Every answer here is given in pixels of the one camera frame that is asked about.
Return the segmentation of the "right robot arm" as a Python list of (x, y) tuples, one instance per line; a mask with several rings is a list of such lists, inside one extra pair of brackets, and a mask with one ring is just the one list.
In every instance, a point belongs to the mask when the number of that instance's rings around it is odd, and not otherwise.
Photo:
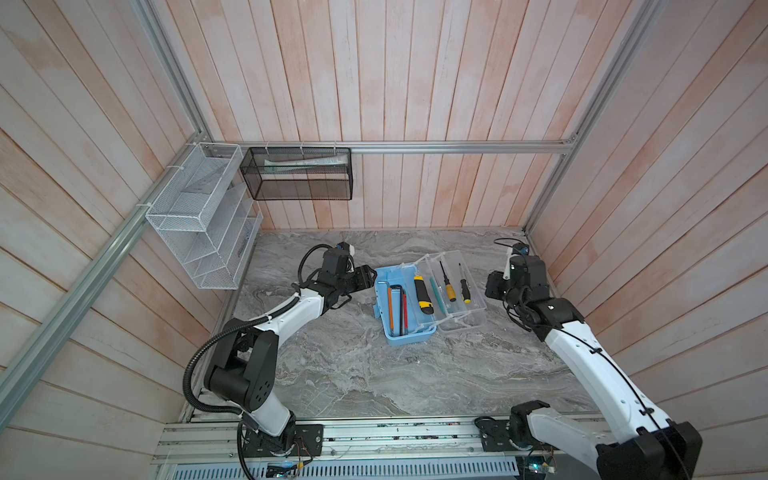
[(700, 433), (675, 422), (648, 399), (601, 346), (585, 317), (551, 296), (546, 265), (527, 248), (509, 248), (502, 271), (489, 274), (485, 295), (503, 303), (510, 319), (531, 332), (568, 366), (610, 429), (603, 434), (533, 400), (511, 408), (511, 445), (549, 445), (602, 479), (690, 479), (702, 449)]

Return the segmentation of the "black yellow utility knife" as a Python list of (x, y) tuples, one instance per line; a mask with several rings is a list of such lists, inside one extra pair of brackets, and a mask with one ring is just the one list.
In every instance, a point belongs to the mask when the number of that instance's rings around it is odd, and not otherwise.
[(414, 281), (416, 298), (417, 298), (419, 309), (425, 315), (428, 315), (428, 316), (433, 315), (434, 305), (428, 293), (424, 278), (421, 275), (416, 275), (413, 281)]

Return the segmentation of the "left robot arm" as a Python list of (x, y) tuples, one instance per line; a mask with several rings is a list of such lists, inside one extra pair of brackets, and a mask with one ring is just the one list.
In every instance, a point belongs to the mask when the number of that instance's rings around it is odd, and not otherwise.
[(271, 311), (250, 320), (230, 320), (224, 330), (201, 347), (213, 354), (203, 376), (204, 387), (228, 404), (199, 405), (199, 410), (231, 412), (249, 428), (279, 438), (295, 415), (273, 392), (280, 347), (292, 335), (326, 312), (338, 309), (351, 295), (371, 288), (377, 273), (354, 261), (354, 247), (318, 244), (323, 262), (308, 277), (299, 276), (295, 293)]

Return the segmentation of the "horizontal aluminium wall rail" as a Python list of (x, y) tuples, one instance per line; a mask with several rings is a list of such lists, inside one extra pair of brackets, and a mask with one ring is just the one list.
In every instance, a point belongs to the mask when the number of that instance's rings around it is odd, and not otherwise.
[(565, 140), (432, 140), (432, 141), (241, 141), (242, 148), (347, 148), (353, 154), (566, 154), (575, 146)]

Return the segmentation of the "black yellow screwdriver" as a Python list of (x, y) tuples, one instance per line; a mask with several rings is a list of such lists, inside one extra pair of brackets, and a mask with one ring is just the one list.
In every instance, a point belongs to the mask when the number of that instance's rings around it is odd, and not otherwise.
[(453, 287), (453, 285), (450, 282), (449, 276), (447, 274), (447, 271), (446, 271), (446, 269), (444, 267), (443, 262), (439, 261), (439, 265), (440, 265), (440, 268), (441, 268), (441, 271), (442, 271), (443, 281), (444, 281), (444, 284), (445, 284), (445, 291), (446, 291), (446, 295), (448, 297), (448, 300), (450, 302), (456, 302), (457, 301), (457, 296), (456, 296), (454, 287)]
[(467, 280), (467, 275), (466, 275), (466, 272), (464, 271), (462, 264), (459, 263), (458, 266), (461, 274), (460, 285), (461, 285), (462, 298), (465, 304), (470, 304), (472, 301), (472, 297), (471, 297), (471, 289), (469, 287), (469, 282)]

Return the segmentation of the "black mesh basket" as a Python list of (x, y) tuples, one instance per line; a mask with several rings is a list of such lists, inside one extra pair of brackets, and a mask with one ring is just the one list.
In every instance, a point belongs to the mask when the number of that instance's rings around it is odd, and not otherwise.
[(352, 154), (341, 147), (250, 147), (240, 165), (257, 201), (349, 201)]

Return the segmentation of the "aluminium mounting rail base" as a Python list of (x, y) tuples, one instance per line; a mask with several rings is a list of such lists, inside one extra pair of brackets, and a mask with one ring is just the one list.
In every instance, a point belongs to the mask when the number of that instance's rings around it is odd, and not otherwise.
[[(548, 459), (559, 477), (575, 460), (544, 449), (490, 452), (470, 416), (320, 419), (320, 436), (288, 456), (247, 453), (256, 479), (514, 479)], [(243, 479), (234, 421), (171, 424), (150, 463), (151, 479)], [(308, 453), (307, 447), (319, 446)]]

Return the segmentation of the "teal utility knife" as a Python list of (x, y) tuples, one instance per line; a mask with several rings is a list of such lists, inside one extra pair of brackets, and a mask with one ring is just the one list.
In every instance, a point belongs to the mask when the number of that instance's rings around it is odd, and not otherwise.
[(434, 277), (430, 278), (430, 284), (431, 284), (431, 287), (433, 289), (434, 296), (436, 298), (436, 301), (437, 301), (437, 304), (438, 304), (438, 307), (440, 309), (440, 312), (441, 312), (442, 316), (443, 317), (447, 317), (447, 310), (446, 310), (445, 304), (444, 304), (444, 302), (442, 300), (440, 289), (439, 289), (438, 284), (437, 284), (437, 282), (436, 282)]

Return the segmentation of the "blue plastic tool box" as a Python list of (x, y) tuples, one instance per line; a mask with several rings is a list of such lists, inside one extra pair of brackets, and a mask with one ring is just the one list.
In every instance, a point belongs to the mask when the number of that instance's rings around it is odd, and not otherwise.
[(425, 342), (438, 331), (473, 329), (487, 320), (485, 300), (458, 250), (379, 268), (374, 289), (374, 316), (392, 347)]

